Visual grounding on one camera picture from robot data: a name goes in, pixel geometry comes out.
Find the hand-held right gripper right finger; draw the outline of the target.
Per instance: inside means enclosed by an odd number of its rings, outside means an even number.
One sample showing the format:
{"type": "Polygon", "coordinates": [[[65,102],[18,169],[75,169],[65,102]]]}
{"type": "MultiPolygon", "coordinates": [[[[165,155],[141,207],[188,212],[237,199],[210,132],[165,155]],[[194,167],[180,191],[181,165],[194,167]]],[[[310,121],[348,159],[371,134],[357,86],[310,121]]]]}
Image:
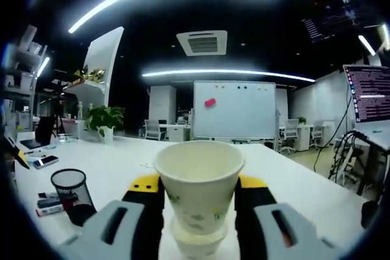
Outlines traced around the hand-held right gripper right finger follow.
{"type": "Polygon", "coordinates": [[[259,178],[239,175],[235,211],[241,259],[338,259],[338,247],[291,206],[278,203],[259,178]]]}

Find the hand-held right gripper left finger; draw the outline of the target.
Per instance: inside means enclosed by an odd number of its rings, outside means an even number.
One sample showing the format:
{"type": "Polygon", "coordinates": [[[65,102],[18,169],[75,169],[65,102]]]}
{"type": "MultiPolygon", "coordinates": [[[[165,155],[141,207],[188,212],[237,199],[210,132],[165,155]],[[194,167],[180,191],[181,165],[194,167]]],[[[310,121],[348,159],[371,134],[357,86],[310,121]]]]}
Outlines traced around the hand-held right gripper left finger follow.
{"type": "Polygon", "coordinates": [[[138,177],[59,246],[62,259],[158,259],[165,189],[159,174],[138,177]]]}

